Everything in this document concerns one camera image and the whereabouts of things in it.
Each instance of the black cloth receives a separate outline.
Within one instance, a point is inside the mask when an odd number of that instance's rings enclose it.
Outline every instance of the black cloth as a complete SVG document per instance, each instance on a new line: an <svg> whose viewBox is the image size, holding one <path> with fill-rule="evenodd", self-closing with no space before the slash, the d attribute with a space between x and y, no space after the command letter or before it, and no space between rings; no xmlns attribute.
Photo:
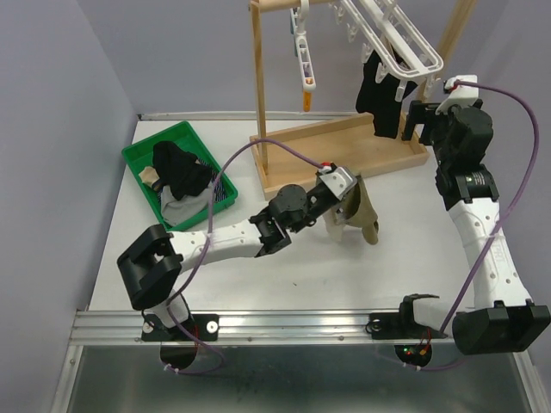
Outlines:
<svg viewBox="0 0 551 413"><path fill-rule="evenodd" d="M194 153L182 151L174 142L165 140L153 146L153 168L177 200L198 196L210 183L213 170L196 161Z"/></svg>
<svg viewBox="0 0 551 413"><path fill-rule="evenodd" d="M380 83L375 82L375 74L381 58L377 52L372 52L368 61L363 65L363 82L356 100L356 111L359 114L368 112L373 115L375 136L396 138L398 135L399 113L402 102L396 102L396 89L399 79L388 74ZM408 82L404 91L404 98L410 95L417 87L415 82Z"/></svg>

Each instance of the green basket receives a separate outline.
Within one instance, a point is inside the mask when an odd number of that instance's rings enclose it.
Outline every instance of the green basket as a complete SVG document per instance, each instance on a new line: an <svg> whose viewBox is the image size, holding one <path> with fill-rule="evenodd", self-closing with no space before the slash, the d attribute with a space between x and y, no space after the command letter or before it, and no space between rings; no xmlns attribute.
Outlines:
<svg viewBox="0 0 551 413"><path fill-rule="evenodd" d="M207 147L201 142L197 133L193 130L191 125L184 121L177 125L169 127L147 139L144 139L134 145L130 145L122 150L122 156L128 165L128 168L132 171L136 182L139 184L141 191L144 193L149 205L157 216L158 222L164 225L164 228L170 231L185 231L191 228L193 225L199 224L208 217L208 209L203 209L200 213L197 213L192 218L183 221L176 226L170 226L164 222L163 215L161 215L161 206L158 202L157 193L148 186L144 185L139 178L139 173L144 170L146 166L153 165L153 146L162 140L169 140L177 144L184 151L192 152L203 161L210 164L210 166L220 172L220 166L213 158ZM214 204L214 213L219 213L223 209L233 205L235 199L238 197L238 190L224 174L222 176L222 184L226 191L226 198L220 202Z"/></svg>

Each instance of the white table surface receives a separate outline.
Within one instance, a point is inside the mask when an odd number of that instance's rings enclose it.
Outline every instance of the white table surface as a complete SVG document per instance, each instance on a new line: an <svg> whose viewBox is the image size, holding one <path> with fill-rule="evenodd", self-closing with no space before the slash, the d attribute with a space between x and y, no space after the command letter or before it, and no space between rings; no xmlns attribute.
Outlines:
<svg viewBox="0 0 551 413"><path fill-rule="evenodd" d="M133 142L177 122L141 121ZM272 120L269 130L312 123ZM220 164L249 136L255 121L192 121L191 125ZM454 299L468 272L461 240L436 191L433 157L420 167L366 180L379 214L379 243L366 244L360 230L348 228L333 243L323 222L299 234L275 255L216 262L201 269L185 296L196 310L329 310L397 308L404 295L434 293ZM216 226L230 225L258 213L263 200L250 151L229 167L239 191L236 203L217 214ZM91 310L131 310L117 257L148 226L157 223L132 173L126 168L111 222ZM206 222L194 229L206 229ZM185 274L176 282L179 287ZM473 302L472 291L465 305Z"/></svg>

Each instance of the screw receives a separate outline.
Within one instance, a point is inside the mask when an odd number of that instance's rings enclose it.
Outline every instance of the screw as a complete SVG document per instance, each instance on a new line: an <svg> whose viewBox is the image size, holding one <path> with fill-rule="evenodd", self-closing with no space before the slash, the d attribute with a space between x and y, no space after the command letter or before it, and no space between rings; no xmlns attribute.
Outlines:
<svg viewBox="0 0 551 413"><path fill-rule="evenodd" d="M209 321L207 323L207 331L211 334L218 331L218 323L216 323L215 321Z"/></svg>
<svg viewBox="0 0 551 413"><path fill-rule="evenodd" d="M151 327L151 325L149 325L148 323L144 323L144 325L142 325L141 327L141 330L144 332L144 333L151 333L153 331L153 328Z"/></svg>
<svg viewBox="0 0 551 413"><path fill-rule="evenodd" d="M381 331L382 330L382 327L381 327L381 321L380 320L373 320L369 327L371 327L371 330L372 331Z"/></svg>

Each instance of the light purple wall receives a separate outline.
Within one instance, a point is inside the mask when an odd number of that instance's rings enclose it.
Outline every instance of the light purple wall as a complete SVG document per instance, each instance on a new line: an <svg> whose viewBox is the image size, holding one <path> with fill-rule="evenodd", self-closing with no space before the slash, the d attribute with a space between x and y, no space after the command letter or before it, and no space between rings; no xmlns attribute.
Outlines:
<svg viewBox="0 0 551 413"><path fill-rule="evenodd" d="M46 412L136 116L74 0L3 0L0 39L0 411Z"/></svg>
<svg viewBox="0 0 551 413"><path fill-rule="evenodd" d="M138 113L254 110L248 0L78 1ZM471 66L507 1L479 2L453 72ZM436 45L455 0L399 4ZM306 29L318 83L312 111L354 110L361 36L350 44L326 4L311 7ZM302 110L288 10L263 15L263 50L268 110Z"/></svg>
<svg viewBox="0 0 551 413"><path fill-rule="evenodd" d="M536 111L542 143L533 178L517 210L505 226L518 273L537 304L551 305L551 3L548 0L510 2L492 37L473 66L481 83L518 93ZM486 165L494 174L502 206L518 188L532 148L528 116L513 100L482 93L493 117L494 139ZM551 391L551 329L530 348L532 358Z"/></svg>

